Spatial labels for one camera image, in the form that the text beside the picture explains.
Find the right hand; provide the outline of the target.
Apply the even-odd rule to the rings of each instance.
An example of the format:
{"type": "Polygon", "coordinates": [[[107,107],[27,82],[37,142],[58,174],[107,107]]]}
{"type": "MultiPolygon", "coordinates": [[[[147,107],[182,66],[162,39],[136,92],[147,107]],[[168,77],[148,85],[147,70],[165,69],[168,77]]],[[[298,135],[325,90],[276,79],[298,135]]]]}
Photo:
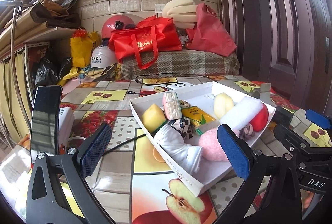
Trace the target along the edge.
{"type": "Polygon", "coordinates": [[[307,194],[305,195],[304,199],[302,200],[302,209],[306,210],[309,206],[310,203],[312,202],[312,199],[314,198],[314,193],[307,191],[307,194]]]}

